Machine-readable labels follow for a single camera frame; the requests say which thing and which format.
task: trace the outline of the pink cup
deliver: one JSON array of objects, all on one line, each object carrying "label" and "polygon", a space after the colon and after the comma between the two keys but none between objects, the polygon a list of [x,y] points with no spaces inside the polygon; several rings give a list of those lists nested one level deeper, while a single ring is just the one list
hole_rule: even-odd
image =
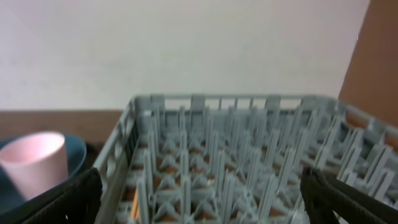
[{"label": "pink cup", "polygon": [[1,149],[0,165],[21,195],[30,200],[68,178],[65,137],[42,132],[16,139]]}]

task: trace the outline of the blue bowl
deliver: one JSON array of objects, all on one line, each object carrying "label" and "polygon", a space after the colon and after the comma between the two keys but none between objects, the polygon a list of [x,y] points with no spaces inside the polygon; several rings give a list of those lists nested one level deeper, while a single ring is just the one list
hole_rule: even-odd
[{"label": "blue bowl", "polygon": [[[84,169],[87,150],[86,144],[81,138],[71,134],[64,135],[68,155],[69,178],[71,178],[79,174]],[[20,137],[21,136],[0,141],[0,150],[9,142]],[[0,215],[21,206],[25,202],[25,199],[22,198],[1,167],[0,202]]]}]

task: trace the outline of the wooden surface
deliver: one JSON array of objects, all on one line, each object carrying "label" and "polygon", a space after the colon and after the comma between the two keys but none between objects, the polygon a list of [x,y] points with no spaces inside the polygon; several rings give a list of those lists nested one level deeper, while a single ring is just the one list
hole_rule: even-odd
[{"label": "wooden surface", "polygon": [[398,1],[371,1],[340,100],[398,126]]},{"label": "wooden surface", "polygon": [[60,131],[104,143],[122,111],[0,111],[0,139],[36,131]]}]

